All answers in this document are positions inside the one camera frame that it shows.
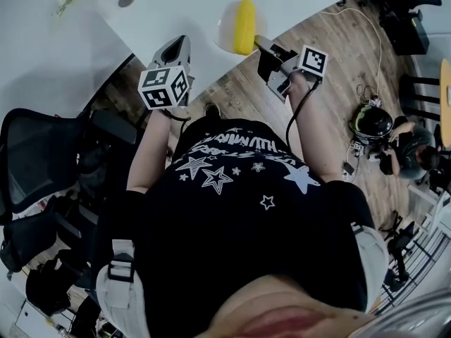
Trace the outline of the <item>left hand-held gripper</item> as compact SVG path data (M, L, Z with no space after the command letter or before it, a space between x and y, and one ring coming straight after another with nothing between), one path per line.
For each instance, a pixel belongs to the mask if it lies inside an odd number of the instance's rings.
M188 106L194 81L189 75L190 54L191 42L187 35L170 40L154 54L153 62L141 72L137 88L149 110Z

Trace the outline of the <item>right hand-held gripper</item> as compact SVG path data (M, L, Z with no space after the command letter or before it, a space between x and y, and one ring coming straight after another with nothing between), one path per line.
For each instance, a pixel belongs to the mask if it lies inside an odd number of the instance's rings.
M291 74L297 71L309 82L322 83L326 74L327 53L305 44L299 54L293 50L285 50L261 35L255 36L254 44L260 50L257 73L281 101L287 96Z

